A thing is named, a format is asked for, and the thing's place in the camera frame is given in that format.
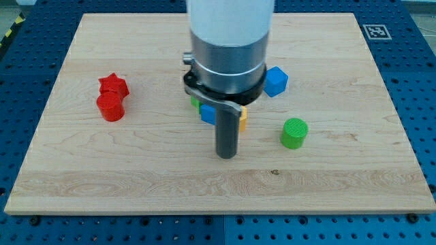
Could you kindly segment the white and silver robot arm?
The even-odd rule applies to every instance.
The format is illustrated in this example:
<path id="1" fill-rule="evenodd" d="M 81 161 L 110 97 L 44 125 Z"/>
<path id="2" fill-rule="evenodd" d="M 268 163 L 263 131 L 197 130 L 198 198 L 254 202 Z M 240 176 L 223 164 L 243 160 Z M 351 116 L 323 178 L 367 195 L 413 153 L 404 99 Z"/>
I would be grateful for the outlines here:
<path id="1" fill-rule="evenodd" d="M 274 0 L 189 0 L 191 51 L 183 54 L 188 95 L 215 109 L 215 152 L 237 153 L 244 105 L 266 82 L 266 50 Z"/>

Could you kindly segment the black flange with metal bracket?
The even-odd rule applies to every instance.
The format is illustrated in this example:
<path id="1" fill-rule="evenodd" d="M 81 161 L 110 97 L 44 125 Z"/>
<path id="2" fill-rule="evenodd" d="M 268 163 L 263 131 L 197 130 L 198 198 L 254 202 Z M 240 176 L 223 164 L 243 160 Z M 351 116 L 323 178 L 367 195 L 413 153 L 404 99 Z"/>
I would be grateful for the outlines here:
<path id="1" fill-rule="evenodd" d="M 241 93 L 227 94 L 212 91 L 205 85 L 200 84 L 200 80 L 194 74 L 192 68 L 183 76 L 183 82 L 185 92 L 203 104 L 240 116 L 241 107 L 254 102 L 263 92 L 266 83 L 266 65 L 263 66 L 262 76 L 258 82 L 249 90 Z"/>

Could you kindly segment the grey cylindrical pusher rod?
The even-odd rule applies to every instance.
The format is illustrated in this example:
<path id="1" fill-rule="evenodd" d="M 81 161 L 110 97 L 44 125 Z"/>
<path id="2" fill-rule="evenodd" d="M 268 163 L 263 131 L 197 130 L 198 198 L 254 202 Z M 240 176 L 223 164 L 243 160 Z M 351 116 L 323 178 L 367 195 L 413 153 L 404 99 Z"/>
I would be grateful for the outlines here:
<path id="1" fill-rule="evenodd" d="M 215 151 L 223 159 L 237 153 L 240 112 L 217 110 L 215 112 Z"/>

